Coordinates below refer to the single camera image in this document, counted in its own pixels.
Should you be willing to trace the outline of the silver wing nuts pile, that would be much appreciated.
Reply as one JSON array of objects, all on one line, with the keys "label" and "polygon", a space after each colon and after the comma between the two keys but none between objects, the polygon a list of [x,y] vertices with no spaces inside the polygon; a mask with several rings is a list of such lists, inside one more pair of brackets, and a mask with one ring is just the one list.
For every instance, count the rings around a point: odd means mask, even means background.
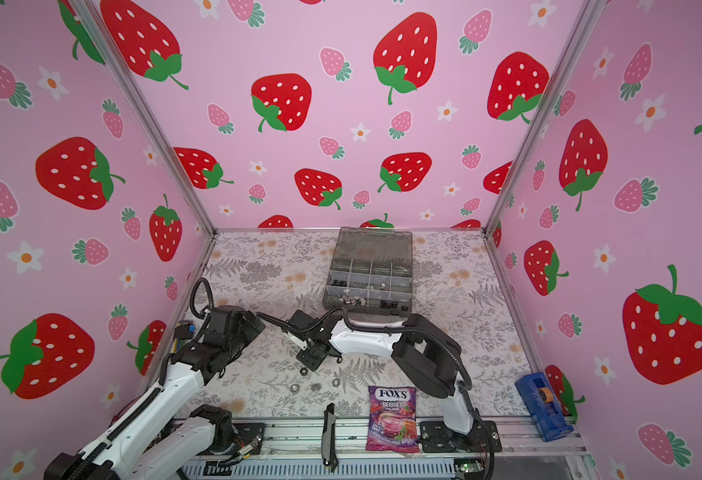
[{"label": "silver wing nuts pile", "polygon": [[343,293],[339,296],[339,300],[343,305],[349,306],[360,306],[365,307],[367,305],[367,298],[359,295],[352,295],[350,293]]}]

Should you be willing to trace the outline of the grey plastic organizer box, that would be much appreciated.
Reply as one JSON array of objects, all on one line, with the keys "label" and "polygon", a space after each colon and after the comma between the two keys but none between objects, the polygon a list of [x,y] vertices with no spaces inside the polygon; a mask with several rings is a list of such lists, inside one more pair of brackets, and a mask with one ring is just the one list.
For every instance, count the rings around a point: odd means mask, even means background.
[{"label": "grey plastic organizer box", "polygon": [[[351,312],[406,317],[413,303],[413,235],[407,231],[344,227],[340,230],[330,263],[322,304],[327,310],[343,307]],[[348,287],[330,286],[331,277],[344,277]],[[343,305],[343,293],[364,296],[365,307]],[[408,302],[404,315],[382,309],[382,300]]]}]

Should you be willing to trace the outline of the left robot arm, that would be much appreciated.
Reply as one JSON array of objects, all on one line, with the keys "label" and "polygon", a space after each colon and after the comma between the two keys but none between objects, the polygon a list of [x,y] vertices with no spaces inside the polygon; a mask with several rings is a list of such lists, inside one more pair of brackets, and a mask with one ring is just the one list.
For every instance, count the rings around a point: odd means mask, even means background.
[{"label": "left robot arm", "polygon": [[160,433],[191,397],[223,376],[264,328],[255,314],[240,307],[207,309],[196,335],[168,356],[151,388],[78,453],[59,454],[43,477],[167,479],[200,453],[223,455],[225,468],[248,458],[262,435],[243,439],[232,414],[220,407],[203,405],[167,436]]}]

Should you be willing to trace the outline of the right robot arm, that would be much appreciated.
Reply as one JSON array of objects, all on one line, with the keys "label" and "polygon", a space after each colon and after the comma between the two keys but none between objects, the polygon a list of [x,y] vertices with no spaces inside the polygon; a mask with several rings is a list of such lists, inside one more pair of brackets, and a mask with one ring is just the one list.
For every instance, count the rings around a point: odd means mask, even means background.
[{"label": "right robot arm", "polygon": [[321,317],[297,310],[281,330],[298,345],[298,360],[310,371],[317,370],[328,357],[366,354],[389,358],[416,389],[439,401],[446,428],[468,437],[478,425],[462,347],[420,314],[390,323],[370,323],[352,320],[341,308]]}]

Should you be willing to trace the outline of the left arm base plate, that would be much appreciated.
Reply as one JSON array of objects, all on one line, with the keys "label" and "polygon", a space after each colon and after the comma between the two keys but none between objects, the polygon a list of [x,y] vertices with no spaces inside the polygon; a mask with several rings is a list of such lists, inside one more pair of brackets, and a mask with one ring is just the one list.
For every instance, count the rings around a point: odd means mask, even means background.
[{"label": "left arm base plate", "polygon": [[210,447],[199,455],[231,457],[244,447],[250,447],[245,456],[259,455],[265,437],[265,423],[234,422],[230,427],[218,429]]}]

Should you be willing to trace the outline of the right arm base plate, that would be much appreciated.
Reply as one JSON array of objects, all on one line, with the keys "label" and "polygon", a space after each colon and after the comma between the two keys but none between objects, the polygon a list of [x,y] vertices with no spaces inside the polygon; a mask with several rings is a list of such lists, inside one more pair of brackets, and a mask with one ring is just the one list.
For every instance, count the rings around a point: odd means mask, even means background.
[{"label": "right arm base plate", "polygon": [[417,438],[426,453],[499,453],[502,443],[492,421],[474,421],[468,434],[449,429],[443,421],[421,421]]}]

